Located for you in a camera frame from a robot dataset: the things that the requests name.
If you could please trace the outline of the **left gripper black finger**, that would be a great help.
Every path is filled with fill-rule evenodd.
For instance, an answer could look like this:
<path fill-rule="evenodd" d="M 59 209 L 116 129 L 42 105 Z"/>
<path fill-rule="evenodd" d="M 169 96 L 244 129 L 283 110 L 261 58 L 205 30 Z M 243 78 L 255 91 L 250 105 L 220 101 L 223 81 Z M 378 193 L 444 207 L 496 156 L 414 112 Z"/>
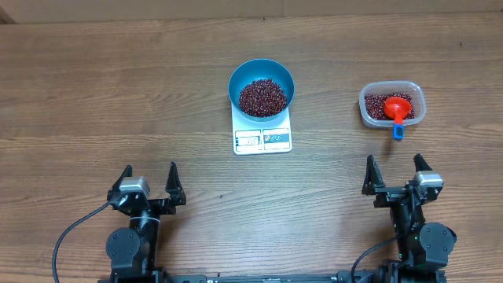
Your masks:
<path fill-rule="evenodd" d="M 120 184 L 122 183 L 122 180 L 124 180 L 127 177 L 131 177 L 132 173 L 133 173 L 132 166 L 127 165 L 125 167 L 123 173 L 119 176 L 119 178 L 112 185 L 111 189 L 107 192 L 107 201 L 112 200 L 112 197 L 114 196 L 114 194 L 119 192 L 119 187 L 120 187 Z"/>
<path fill-rule="evenodd" d="M 170 163 L 165 191 L 170 195 L 170 200 L 174 206 L 186 205 L 186 195 L 182 188 L 175 162 Z"/>

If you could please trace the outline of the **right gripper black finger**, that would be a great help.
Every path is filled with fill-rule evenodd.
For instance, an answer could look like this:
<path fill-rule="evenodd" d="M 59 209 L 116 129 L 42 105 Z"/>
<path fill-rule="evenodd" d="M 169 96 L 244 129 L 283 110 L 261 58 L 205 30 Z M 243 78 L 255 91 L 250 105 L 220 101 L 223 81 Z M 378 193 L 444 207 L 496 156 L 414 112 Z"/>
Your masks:
<path fill-rule="evenodd" d="M 385 189 L 385 183 L 373 155 L 369 155 L 366 161 L 365 178 L 362 185 L 362 194 L 377 195 Z"/>
<path fill-rule="evenodd" d="M 425 159 L 422 157 L 420 153 L 416 154 L 413 158 L 414 165 L 415 165 L 415 171 L 431 171 L 431 167 L 428 165 L 428 163 L 425 161 Z"/>

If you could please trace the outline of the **red measuring scoop blue handle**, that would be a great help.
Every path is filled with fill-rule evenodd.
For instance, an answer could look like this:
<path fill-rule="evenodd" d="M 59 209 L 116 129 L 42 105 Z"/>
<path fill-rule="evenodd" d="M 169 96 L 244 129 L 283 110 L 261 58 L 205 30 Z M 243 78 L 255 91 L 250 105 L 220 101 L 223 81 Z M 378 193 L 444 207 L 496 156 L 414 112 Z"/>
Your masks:
<path fill-rule="evenodd" d="M 400 142 L 404 138 L 403 120 L 409 115 L 412 105 L 404 98 L 389 97 L 384 102 L 384 114 L 394 120 L 393 139 Z"/>

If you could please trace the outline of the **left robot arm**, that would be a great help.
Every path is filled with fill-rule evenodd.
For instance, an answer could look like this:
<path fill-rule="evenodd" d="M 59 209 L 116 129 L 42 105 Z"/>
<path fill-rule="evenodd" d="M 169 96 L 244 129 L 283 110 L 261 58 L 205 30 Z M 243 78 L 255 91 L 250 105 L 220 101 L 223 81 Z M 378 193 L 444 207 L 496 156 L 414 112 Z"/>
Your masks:
<path fill-rule="evenodd" d="M 186 195 L 175 163 L 165 186 L 166 198 L 151 199 L 149 184 L 134 177 L 128 165 L 108 191 L 107 201 L 113 209 L 129 217 L 129 226 L 113 231 L 106 242 L 111 260 L 110 282 L 170 282 L 164 268 L 156 265 L 160 217 L 173 215 L 176 207 L 186 204 Z"/>

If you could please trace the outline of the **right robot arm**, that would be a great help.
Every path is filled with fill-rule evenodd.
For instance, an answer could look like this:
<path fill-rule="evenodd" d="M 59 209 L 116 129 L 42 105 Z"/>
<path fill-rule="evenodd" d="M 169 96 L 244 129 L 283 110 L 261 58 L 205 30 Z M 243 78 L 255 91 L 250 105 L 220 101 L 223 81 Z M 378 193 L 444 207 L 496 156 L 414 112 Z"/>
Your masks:
<path fill-rule="evenodd" d="M 436 200 L 444 181 L 421 154 L 413 158 L 415 175 L 404 186 L 385 185 L 377 162 L 367 157 L 362 194 L 374 196 L 375 208 L 388 208 L 395 230 L 393 238 L 360 255 L 351 268 L 353 282 L 445 282 L 457 235 L 438 222 L 426 222 L 422 206 Z M 395 242 L 399 260 L 388 260 L 372 273 L 356 278 L 356 267 L 369 253 Z"/>

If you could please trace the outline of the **white kitchen scale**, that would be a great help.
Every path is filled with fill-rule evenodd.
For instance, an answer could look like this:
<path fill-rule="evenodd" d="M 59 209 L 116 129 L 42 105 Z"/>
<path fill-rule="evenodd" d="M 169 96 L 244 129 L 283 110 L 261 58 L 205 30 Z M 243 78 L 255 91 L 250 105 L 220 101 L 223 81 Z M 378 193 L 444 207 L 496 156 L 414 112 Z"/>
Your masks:
<path fill-rule="evenodd" d="M 238 156 L 289 153 L 292 130 L 289 109 L 266 121 L 249 119 L 234 105 L 232 109 L 233 152 Z"/>

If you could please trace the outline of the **red beans in bowl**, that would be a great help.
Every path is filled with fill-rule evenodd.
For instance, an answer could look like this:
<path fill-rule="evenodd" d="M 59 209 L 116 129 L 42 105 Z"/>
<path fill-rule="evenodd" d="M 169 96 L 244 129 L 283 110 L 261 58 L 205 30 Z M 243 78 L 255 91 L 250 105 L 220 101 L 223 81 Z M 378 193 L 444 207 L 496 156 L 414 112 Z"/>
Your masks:
<path fill-rule="evenodd" d="M 246 85 L 238 99 L 240 110 L 254 117 L 270 117 L 282 112 L 287 97 L 281 86 L 272 79 L 259 79 Z"/>

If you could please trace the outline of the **blue bowl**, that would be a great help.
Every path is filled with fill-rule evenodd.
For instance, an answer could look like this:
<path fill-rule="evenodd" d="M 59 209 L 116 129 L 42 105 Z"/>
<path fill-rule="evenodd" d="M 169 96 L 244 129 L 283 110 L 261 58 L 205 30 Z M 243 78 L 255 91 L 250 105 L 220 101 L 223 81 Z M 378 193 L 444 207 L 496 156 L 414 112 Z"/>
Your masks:
<path fill-rule="evenodd" d="M 272 79 L 274 82 L 278 83 L 285 91 L 285 95 L 287 97 L 286 108 L 291 105 L 296 92 L 296 86 L 292 74 L 282 64 L 265 58 L 247 61 L 233 71 L 228 83 L 228 95 L 231 105 L 234 105 L 240 110 L 238 105 L 240 91 L 252 81 L 259 79 Z M 266 121 L 267 119 L 275 118 L 282 113 L 280 112 L 275 116 L 259 118 L 245 114 L 241 110 L 240 112 L 249 119 L 258 121 Z"/>

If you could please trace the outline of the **clear plastic container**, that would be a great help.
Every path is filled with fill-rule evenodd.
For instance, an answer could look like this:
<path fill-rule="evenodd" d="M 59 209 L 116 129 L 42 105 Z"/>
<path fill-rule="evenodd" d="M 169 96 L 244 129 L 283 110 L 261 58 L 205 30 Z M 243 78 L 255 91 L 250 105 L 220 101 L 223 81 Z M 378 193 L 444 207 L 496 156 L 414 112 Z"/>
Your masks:
<path fill-rule="evenodd" d="M 427 113 L 427 104 L 424 99 L 423 90 L 419 85 L 414 82 L 403 80 L 381 81 L 366 85 L 359 94 L 358 105 L 360 107 L 362 122 L 365 126 L 370 128 L 393 127 L 394 122 L 392 120 L 380 120 L 371 117 L 365 106 L 366 96 L 378 96 L 391 93 L 403 93 L 408 94 L 411 97 L 411 105 L 413 106 L 415 117 L 413 119 L 405 119 L 403 122 L 404 126 L 417 124 L 425 117 Z"/>

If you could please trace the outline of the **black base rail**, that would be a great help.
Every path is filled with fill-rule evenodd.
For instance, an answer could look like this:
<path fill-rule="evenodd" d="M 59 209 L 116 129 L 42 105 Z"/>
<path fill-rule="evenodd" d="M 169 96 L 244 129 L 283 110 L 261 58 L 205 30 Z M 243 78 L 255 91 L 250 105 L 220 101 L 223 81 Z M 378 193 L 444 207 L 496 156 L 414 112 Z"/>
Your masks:
<path fill-rule="evenodd" d="M 162 283 L 371 283 L 371 282 L 401 282 L 401 283 L 447 283 L 444 271 L 430 274 L 421 274 L 411 270 L 395 270 L 393 275 L 387 271 L 359 270 L 351 272 L 341 270 L 337 274 L 302 274 L 302 275 L 263 275 L 263 276 L 234 276 L 234 277 L 207 277 L 198 275 L 171 276 L 167 272 L 160 272 L 152 277 L 118 279 L 112 275 L 109 279 L 98 280 L 98 283 L 112 282 L 162 282 Z"/>

